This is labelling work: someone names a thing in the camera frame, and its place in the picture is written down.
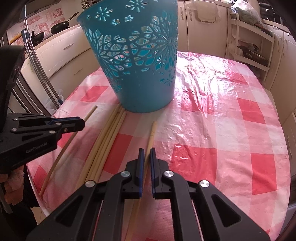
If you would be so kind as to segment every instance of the table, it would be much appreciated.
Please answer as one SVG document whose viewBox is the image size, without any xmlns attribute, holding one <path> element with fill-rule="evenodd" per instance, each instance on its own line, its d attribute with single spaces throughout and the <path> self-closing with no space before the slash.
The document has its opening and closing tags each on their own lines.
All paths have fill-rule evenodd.
<svg viewBox="0 0 296 241">
<path fill-rule="evenodd" d="M 43 199 L 38 196 L 46 214 L 73 193 L 84 161 L 117 103 L 100 68 L 56 112 L 58 118 L 83 118 L 98 106 L 61 159 Z M 158 123 L 154 147 L 159 159 L 168 161 L 172 171 L 189 181 L 210 181 L 267 231 L 271 240 L 277 238 L 289 200 L 289 157 L 275 109 L 246 65 L 179 52 L 174 99 L 153 113 L 128 112 L 100 181 L 124 170 L 128 161 L 137 158 L 139 148 L 146 149 L 153 121 Z M 57 150 L 28 164 L 36 194 L 70 135 L 63 135 Z M 144 185 L 138 219 L 133 240 L 174 240 L 170 201 L 152 198 L 150 178 Z"/>
</svg>

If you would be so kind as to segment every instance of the wall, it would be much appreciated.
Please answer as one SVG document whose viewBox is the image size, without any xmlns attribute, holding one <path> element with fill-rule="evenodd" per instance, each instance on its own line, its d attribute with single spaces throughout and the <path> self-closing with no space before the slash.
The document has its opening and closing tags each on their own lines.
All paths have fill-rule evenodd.
<svg viewBox="0 0 296 241">
<path fill-rule="evenodd" d="M 50 8 L 39 12 L 32 17 L 28 18 L 28 26 L 30 34 L 35 30 L 35 35 L 40 32 L 45 33 L 44 39 L 52 36 L 50 29 L 53 25 L 67 21 L 74 13 L 82 12 L 82 5 L 80 0 L 62 0 L 59 3 L 52 5 Z M 77 25 L 76 21 L 79 14 L 69 21 L 69 27 Z M 24 22 L 17 23 L 7 30 L 8 39 L 11 40 L 13 37 L 21 33 L 22 29 L 25 27 Z M 24 45 L 22 38 L 19 38 L 13 45 Z"/>
</svg>

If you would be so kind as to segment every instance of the range hood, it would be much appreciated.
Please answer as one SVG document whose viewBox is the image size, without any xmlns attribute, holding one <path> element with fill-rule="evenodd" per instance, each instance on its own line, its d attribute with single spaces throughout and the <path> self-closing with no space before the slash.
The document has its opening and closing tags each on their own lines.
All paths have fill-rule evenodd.
<svg viewBox="0 0 296 241">
<path fill-rule="evenodd" d="M 59 3 L 60 1 L 61 0 L 31 0 L 27 4 L 27 16 L 31 17 L 34 14 L 37 14 L 45 9 L 48 9 L 51 5 Z M 24 16 L 22 15 L 22 11 L 19 11 L 7 29 L 12 27 L 16 23 L 22 22 L 23 20 L 24 20 Z"/>
</svg>

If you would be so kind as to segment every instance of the metal bolt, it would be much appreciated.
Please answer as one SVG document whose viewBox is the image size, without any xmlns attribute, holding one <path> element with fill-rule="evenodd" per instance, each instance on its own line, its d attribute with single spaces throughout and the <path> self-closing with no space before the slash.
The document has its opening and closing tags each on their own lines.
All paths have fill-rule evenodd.
<svg viewBox="0 0 296 241">
<path fill-rule="evenodd" d="M 167 170 L 167 171 L 165 171 L 164 174 L 165 174 L 166 177 L 172 177 L 174 175 L 174 172 L 172 172 L 170 170 Z"/>
<path fill-rule="evenodd" d="M 123 171 L 123 172 L 120 173 L 120 175 L 121 175 L 122 177 L 129 177 L 130 174 L 131 174 L 131 173 L 130 173 L 129 171 Z"/>
<path fill-rule="evenodd" d="M 92 188 L 96 183 L 94 181 L 87 181 L 85 183 L 85 186 L 88 188 Z"/>
<path fill-rule="evenodd" d="M 207 180 L 202 180 L 202 181 L 200 182 L 200 185 L 201 185 L 203 188 L 207 188 L 207 187 L 210 185 L 210 183 L 209 183 Z"/>
</svg>

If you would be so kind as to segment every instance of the blue plastic basket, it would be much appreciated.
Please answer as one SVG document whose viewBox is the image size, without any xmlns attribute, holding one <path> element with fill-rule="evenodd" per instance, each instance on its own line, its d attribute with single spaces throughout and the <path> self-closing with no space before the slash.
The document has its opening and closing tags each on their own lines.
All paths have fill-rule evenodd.
<svg viewBox="0 0 296 241">
<path fill-rule="evenodd" d="M 77 21 L 122 106 L 145 113 L 173 99 L 176 0 L 102 0 Z"/>
</svg>

